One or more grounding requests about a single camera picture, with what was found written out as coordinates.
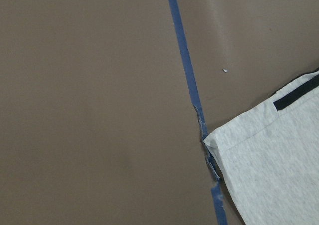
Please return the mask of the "grey cartoon print t-shirt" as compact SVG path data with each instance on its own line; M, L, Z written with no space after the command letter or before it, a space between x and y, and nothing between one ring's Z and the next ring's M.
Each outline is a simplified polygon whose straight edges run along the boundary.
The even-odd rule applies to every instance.
M204 142L245 224L318 224L318 71L295 78Z

